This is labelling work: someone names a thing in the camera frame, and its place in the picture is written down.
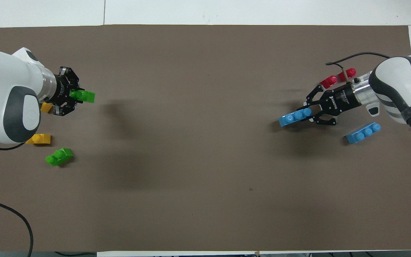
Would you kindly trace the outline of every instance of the blue toy brick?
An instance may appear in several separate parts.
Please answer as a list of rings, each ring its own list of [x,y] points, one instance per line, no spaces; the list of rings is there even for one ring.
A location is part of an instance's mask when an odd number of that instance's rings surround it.
[[[380,129],[380,124],[372,122],[371,124],[365,125],[359,130],[346,135],[346,137],[350,143],[357,143],[359,141],[362,141],[364,138],[371,136],[373,133],[379,132]]]
[[[280,126],[286,126],[288,124],[300,121],[306,117],[312,115],[312,110],[310,108],[301,109],[299,111],[292,112],[290,114],[280,117],[279,123]]]

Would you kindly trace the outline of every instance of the green toy brick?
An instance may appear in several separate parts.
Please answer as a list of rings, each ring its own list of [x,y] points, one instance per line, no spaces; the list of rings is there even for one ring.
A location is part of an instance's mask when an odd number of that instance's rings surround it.
[[[50,164],[50,166],[58,166],[69,160],[74,156],[69,148],[61,148],[56,150],[51,156],[47,156],[45,161]]]
[[[90,91],[71,89],[69,96],[79,101],[95,102],[95,93]]]

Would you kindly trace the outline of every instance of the brown table surface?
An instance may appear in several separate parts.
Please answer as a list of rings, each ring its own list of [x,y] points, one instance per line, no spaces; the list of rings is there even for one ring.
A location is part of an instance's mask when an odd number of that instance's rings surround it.
[[[408,126],[364,108],[335,127],[276,122],[340,72],[324,63],[410,54],[406,26],[0,28],[0,51],[20,47],[96,92],[42,114],[51,147],[0,151],[0,202],[35,251],[411,249]],[[62,147],[73,161],[47,165]],[[0,251],[27,248],[0,208]]]

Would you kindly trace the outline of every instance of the yellow toy brick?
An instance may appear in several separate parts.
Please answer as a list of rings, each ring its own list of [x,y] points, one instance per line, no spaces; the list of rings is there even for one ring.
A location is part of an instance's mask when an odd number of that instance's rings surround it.
[[[26,143],[33,143],[35,145],[50,144],[51,135],[49,134],[34,134]]]
[[[42,106],[41,106],[41,111],[49,113],[52,110],[53,107],[54,107],[53,105],[51,105],[49,103],[46,103],[46,102],[43,102]]]

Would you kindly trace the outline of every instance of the white floor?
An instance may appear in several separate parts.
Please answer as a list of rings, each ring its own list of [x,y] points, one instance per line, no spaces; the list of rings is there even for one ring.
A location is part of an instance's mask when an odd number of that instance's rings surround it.
[[[103,24],[409,25],[411,43],[411,0],[0,0],[0,27]],[[98,256],[252,253],[101,252]]]

